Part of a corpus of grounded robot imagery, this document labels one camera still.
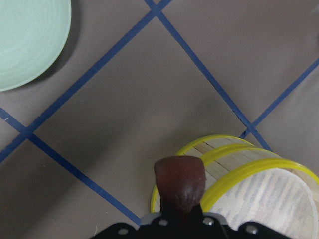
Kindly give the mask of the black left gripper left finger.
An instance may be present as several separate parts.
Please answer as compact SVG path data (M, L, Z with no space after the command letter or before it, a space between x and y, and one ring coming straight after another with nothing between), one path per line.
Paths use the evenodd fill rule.
M168 221L177 221L179 219L178 211L171 203L165 200L161 200L161 215Z

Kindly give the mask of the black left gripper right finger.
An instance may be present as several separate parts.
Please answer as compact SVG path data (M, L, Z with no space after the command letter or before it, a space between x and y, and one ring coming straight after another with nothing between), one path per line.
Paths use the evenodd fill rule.
M202 207L199 204L195 205L189 213L190 221L200 221L203 218Z

